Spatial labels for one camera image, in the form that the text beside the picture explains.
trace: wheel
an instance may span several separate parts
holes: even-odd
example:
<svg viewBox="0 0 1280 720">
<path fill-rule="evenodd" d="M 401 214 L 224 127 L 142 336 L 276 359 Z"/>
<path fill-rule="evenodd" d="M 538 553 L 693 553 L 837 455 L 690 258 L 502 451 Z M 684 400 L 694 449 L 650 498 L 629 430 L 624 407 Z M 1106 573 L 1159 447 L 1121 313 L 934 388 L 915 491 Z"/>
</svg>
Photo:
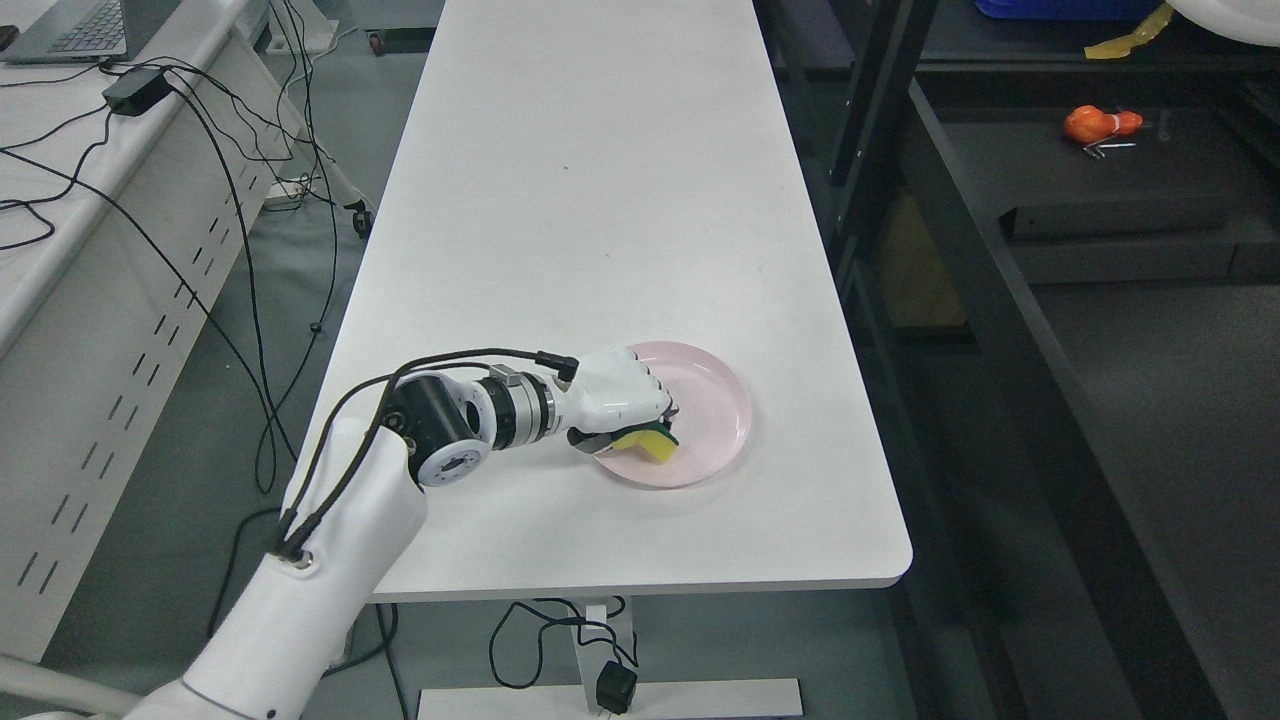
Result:
<svg viewBox="0 0 1280 720">
<path fill-rule="evenodd" d="M 369 210 L 356 210 L 351 214 L 351 227 L 356 228 L 360 240 L 369 240 L 369 233 L 374 232 L 374 214 Z"/>
</svg>

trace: white desk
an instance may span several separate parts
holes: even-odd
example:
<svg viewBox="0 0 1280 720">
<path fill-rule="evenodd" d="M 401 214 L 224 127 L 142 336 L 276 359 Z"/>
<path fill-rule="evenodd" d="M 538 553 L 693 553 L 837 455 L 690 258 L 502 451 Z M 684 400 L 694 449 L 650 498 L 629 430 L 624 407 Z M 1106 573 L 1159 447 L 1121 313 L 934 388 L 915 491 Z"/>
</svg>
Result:
<svg viewBox="0 0 1280 720">
<path fill-rule="evenodd" d="M 38 8 L 0 4 L 27 22 Z M 138 60 L 175 55 L 207 69 L 274 118 L 279 85 L 232 31 L 243 0 L 188 0 Z M 0 65 L 0 83 L 65 78 L 79 67 Z M 0 145 L 42 135 L 102 104 L 111 78 L 0 87 Z M 227 97 L 197 85 L 215 122 L 252 147 Z M 101 138 L 104 115 L 19 152 L 70 172 Z M 110 143 L 82 179 L 116 199 L 182 269 L 206 306 L 239 252 L 234 204 L 212 146 L 170 97 L 140 118 L 113 118 Z M 298 120 L 285 108 L 285 123 Z M 257 128 L 264 152 L 287 150 Z M 271 173 L 225 140 L 247 220 Z M 40 197 L 65 181 L 0 156 L 0 197 Z M 58 231 L 0 251 L 0 653 L 38 660 L 106 528 L 205 318 L 188 291 L 123 217 L 88 191 L 40 206 Z M 0 218 L 0 243 L 40 234 L 20 210 Z"/>
<path fill-rule="evenodd" d="M 662 492 L 559 438 L 495 454 L 428 492 L 375 600 L 878 588 L 911 561 L 751 4 L 451 0 L 303 454 L 410 357 L 646 340 L 745 382 L 727 469 Z"/>
</svg>

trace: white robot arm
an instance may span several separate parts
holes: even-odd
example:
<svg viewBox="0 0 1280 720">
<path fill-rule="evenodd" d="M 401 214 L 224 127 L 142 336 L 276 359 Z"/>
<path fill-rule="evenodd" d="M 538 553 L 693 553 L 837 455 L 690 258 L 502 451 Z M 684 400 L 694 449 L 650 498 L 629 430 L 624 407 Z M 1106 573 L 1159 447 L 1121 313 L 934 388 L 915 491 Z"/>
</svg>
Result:
<svg viewBox="0 0 1280 720">
<path fill-rule="evenodd" d="M 582 438 L 669 427 L 671 396 L 630 351 L 581 363 L 550 357 L 567 361 L 559 378 L 503 365 L 474 382 L 408 372 L 389 380 L 376 425 L 338 416 L 310 487 L 282 516 L 282 542 L 187 673 L 127 720 L 298 717 L 374 587 L 425 521 L 422 486 L 456 482 L 493 450 L 570 428 L 595 450 L 600 442 Z M 326 503 L 333 511 L 319 512 Z"/>
</svg>

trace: table leg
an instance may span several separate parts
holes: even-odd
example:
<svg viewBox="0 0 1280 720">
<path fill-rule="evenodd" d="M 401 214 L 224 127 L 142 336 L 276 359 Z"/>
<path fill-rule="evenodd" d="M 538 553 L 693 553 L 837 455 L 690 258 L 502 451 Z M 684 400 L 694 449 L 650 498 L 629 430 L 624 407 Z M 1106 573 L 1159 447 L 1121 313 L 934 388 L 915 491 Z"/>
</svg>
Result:
<svg viewBox="0 0 1280 720">
<path fill-rule="evenodd" d="M 588 620 L 608 623 L 618 644 L 635 656 L 630 598 L 622 612 L 608 618 L 608 609 L 617 602 L 604 598 L 577 600 L 575 606 Z M 570 629 L 581 685 L 543 685 L 524 691 L 507 688 L 428 689 L 419 703 L 419 717 L 452 717 L 456 720 L 568 720 L 577 717 L 617 717 L 595 702 L 595 680 L 600 669 L 614 660 L 608 630 Z M 605 642 L 589 642 L 603 638 Z M 636 685 L 635 700 L 623 716 L 627 720 L 710 720 L 735 717 L 796 717 L 804 714 L 800 683 L 795 678 L 767 680 L 717 680 L 689 683 L 645 683 Z M 582 703 L 584 693 L 586 703 Z"/>
</svg>

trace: orange object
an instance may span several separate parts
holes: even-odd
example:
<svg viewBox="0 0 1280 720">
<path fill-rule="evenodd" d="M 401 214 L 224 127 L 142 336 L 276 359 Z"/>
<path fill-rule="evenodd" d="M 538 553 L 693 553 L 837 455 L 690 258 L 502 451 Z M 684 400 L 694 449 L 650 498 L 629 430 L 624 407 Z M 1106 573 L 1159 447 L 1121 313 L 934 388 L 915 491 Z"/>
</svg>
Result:
<svg viewBox="0 0 1280 720">
<path fill-rule="evenodd" d="M 1066 137 L 1089 145 L 1111 136 L 1125 136 L 1138 132 L 1142 115 L 1124 110 L 1123 113 L 1103 113 L 1093 105 L 1080 105 L 1062 122 Z"/>
</svg>

